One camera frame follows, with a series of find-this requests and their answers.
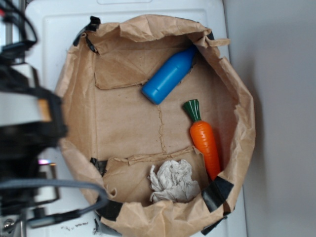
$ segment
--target blue bottle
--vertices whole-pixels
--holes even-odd
[[[160,104],[189,72],[197,47],[172,55],[156,74],[143,86],[143,94],[154,104]]]

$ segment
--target crumpled tissue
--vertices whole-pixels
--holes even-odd
[[[160,200],[189,202],[201,192],[198,182],[191,178],[192,167],[186,160],[168,160],[162,164],[157,174],[154,168],[155,165],[148,177],[151,181],[150,188],[154,190],[150,196],[153,203]]]

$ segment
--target black tape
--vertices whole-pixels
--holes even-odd
[[[116,221],[122,206],[123,203],[121,202],[109,201],[106,206],[98,209],[96,212],[109,221]]]
[[[120,234],[116,230],[112,229],[111,227],[109,227],[103,223],[101,223],[101,233],[105,233],[105,234],[112,235],[112,236],[122,236],[122,234]]]
[[[227,180],[216,177],[216,179],[202,191],[202,197],[210,212],[215,211],[226,201],[233,186],[234,185]]]
[[[91,158],[90,162],[97,168],[97,170],[99,171],[99,173],[101,174],[101,176],[103,177],[103,175],[106,173],[106,166],[108,161],[98,161],[96,158]]]
[[[76,36],[73,45],[77,46],[79,44],[80,41],[80,37],[81,35],[86,32],[86,31],[96,31],[99,28],[99,25],[101,24],[101,20],[98,17],[95,16],[91,16],[90,17],[90,23],[88,25],[86,25]]]
[[[215,40],[214,35],[213,35],[213,32],[209,33],[209,34],[207,35],[207,37],[208,37],[210,40]]]
[[[217,225],[219,223],[221,223],[222,220],[226,220],[227,219],[227,216],[225,216],[224,218],[220,219],[218,222],[214,223],[213,225],[210,225],[206,228],[204,228],[204,230],[201,231],[201,233],[205,236],[207,235],[208,233],[210,233],[214,228],[217,227]]]

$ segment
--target brown paper bag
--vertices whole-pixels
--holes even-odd
[[[77,180],[107,189],[110,204],[102,223],[127,237],[186,237],[232,212],[255,141],[253,99],[200,23],[143,15],[124,23],[98,24],[96,18],[69,49],[57,86],[69,134],[61,141]],[[160,104],[140,92],[174,53],[194,43],[199,52],[188,75]],[[214,130],[223,171],[211,184],[201,154],[192,148],[190,119],[182,105],[200,102],[201,116]],[[107,160],[102,177],[89,161]],[[150,204],[152,164],[186,159],[203,191],[189,203]],[[83,191],[90,203],[97,194]]]

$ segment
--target orange carrot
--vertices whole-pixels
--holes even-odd
[[[208,176],[214,180],[221,172],[215,138],[209,123],[202,121],[199,113],[198,100],[190,100],[183,105],[193,121],[190,128],[195,147],[204,155],[205,168]]]

